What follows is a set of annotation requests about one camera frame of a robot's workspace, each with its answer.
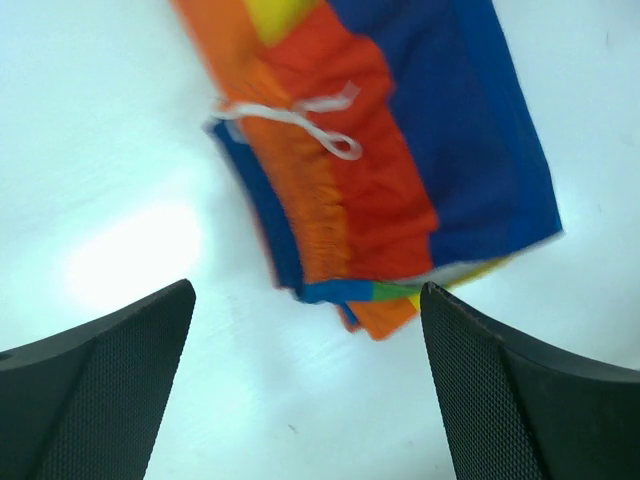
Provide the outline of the rainbow striped shorts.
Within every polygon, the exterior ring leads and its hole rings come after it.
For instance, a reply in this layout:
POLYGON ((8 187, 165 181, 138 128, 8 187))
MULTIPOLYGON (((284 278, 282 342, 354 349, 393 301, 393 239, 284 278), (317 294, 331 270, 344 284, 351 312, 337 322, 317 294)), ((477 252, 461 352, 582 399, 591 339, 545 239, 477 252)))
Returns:
POLYGON ((178 1, 277 283, 383 340, 562 229, 490 1, 178 1))

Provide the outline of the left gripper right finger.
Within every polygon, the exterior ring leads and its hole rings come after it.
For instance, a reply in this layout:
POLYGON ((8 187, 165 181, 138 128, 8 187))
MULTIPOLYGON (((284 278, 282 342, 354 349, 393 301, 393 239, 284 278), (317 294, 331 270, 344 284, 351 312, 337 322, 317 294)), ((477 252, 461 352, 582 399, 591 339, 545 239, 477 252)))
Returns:
POLYGON ((457 478, 638 478, 638 371, 538 340, 435 283, 420 301, 457 478))

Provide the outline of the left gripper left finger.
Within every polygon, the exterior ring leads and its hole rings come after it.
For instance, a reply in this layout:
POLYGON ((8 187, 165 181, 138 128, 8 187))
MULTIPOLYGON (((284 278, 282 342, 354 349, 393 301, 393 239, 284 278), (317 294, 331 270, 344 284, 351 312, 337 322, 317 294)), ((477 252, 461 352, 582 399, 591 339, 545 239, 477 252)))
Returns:
POLYGON ((183 279, 2 352, 2 478, 143 478, 195 302, 183 279))

